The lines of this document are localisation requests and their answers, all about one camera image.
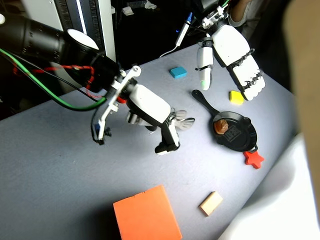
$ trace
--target table surface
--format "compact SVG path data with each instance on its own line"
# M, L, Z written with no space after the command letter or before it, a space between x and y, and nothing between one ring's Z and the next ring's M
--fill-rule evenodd
M216 109L251 118L257 131L261 169L245 157L215 143L210 114L192 96L200 88L194 45L141 66L137 80L176 110L194 117L193 127L179 131L177 151L158 156L161 140L125 121L128 108L108 118L112 138L99 146L91 140L91 112L74 112L53 101L0 122L0 239L118 239L113 203L164 185L184 240L217 239L249 199L298 129L294 96L267 75L266 87L252 101L232 105L237 90L228 71L213 68L212 86L204 92ZM173 79L169 70L184 67ZM74 91L63 97L85 105ZM218 191L223 202L206 217L198 206Z

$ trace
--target black frying pan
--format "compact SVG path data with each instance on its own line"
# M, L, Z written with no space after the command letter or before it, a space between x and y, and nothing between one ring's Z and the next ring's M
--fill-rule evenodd
M248 117L242 116L232 111L222 111L214 109L205 99L199 90L193 90L192 96L204 105L212 115L210 129L218 144L238 152L255 152L257 147L257 132ZM228 123L228 130L223 134L217 134L214 123L224 119Z

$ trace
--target star-shaped block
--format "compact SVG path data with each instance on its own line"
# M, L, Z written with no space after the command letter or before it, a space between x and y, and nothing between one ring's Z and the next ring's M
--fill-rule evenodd
M252 165L255 169L261 168L261 162L265 160L262 156L259 155L258 151L255 151L254 153L251 153L249 151L246 151L243 153L245 156L245 164L246 165Z

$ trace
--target brown blurry object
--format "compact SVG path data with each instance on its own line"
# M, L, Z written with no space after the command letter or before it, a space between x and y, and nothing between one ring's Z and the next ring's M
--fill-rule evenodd
M228 131L228 123L225 119L220 119L219 121L216 121L213 124L214 127L214 131L219 134L219 135L223 135L225 134L226 131Z
M320 1L293 0L284 18L293 92L320 216Z

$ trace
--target orange box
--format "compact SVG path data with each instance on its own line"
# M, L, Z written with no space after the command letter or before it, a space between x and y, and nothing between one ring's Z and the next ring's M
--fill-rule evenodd
M182 239L163 185L113 204L122 240Z

